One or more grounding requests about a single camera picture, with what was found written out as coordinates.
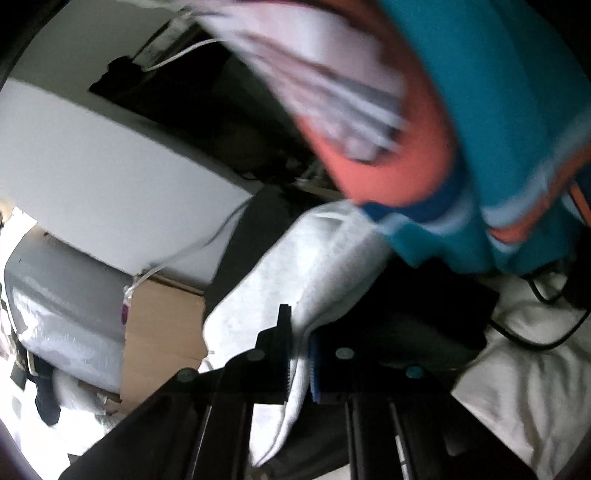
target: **white cable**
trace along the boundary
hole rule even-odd
[[[169,59],[161,61],[160,63],[157,63],[156,65],[152,65],[151,67],[143,68],[142,70],[144,72],[151,72],[152,70],[159,69],[160,67],[163,67],[164,65],[168,65],[172,61],[178,60],[183,55],[186,55],[190,51],[193,51],[199,47],[203,47],[204,45],[209,45],[210,43],[219,43],[221,41],[227,41],[227,40],[224,40],[223,38],[210,38],[208,40],[203,40],[203,41],[194,43],[190,47],[185,48],[184,50],[178,52],[176,55],[173,55],[172,57],[170,57]]]
[[[240,205],[238,205],[232,211],[232,213],[230,213],[230,215],[228,215],[226,217],[226,219],[222,222],[222,224],[220,225],[220,228],[218,228],[217,231],[207,241],[203,242],[202,240],[198,240],[197,242],[189,245],[188,247],[183,248],[180,252],[175,253],[172,257],[168,257],[160,265],[158,265],[158,266],[152,268],[151,270],[147,271],[144,275],[142,275],[139,279],[137,279],[132,286],[130,286],[128,289],[125,290],[124,300],[127,301],[127,302],[129,302],[130,299],[131,299],[131,296],[134,293],[134,290],[136,288],[138,288],[146,280],[148,280],[148,278],[150,278],[152,275],[154,275],[155,273],[158,273],[160,270],[162,270],[164,267],[167,267],[170,264],[172,264],[172,263],[174,263],[174,262],[182,259],[183,257],[185,257],[186,255],[188,255],[189,253],[191,253],[194,250],[201,250],[202,248],[205,248],[208,245],[210,245],[211,243],[213,243],[213,241],[216,238],[218,238],[218,236],[220,236],[220,234],[226,228],[226,226],[228,225],[228,223],[230,222],[230,220],[232,220],[232,218],[238,212],[240,212],[240,210],[242,210],[248,204],[248,202],[250,202],[250,201],[251,201],[251,199],[248,198],[244,202],[242,202]]]

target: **white bedsheet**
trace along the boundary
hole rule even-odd
[[[566,278],[555,275],[560,287]],[[516,277],[488,282],[501,293],[495,318],[534,342],[552,342],[583,312],[541,304]],[[541,480],[553,479],[591,426],[591,320],[552,351],[529,352],[496,331],[453,395]]]
[[[323,205],[304,214],[209,316],[202,369],[220,368],[253,348],[258,332],[275,325],[279,304],[293,307],[291,391],[283,406],[255,406],[254,464],[279,451],[299,414],[310,373],[301,353],[310,331],[343,316],[388,258],[388,245],[350,203]],[[554,340],[582,314],[563,304],[543,306],[519,278],[485,282],[501,292],[495,319],[533,341]],[[541,480],[550,480],[591,424],[591,321],[547,353],[525,351],[493,330],[487,338],[453,394]]]

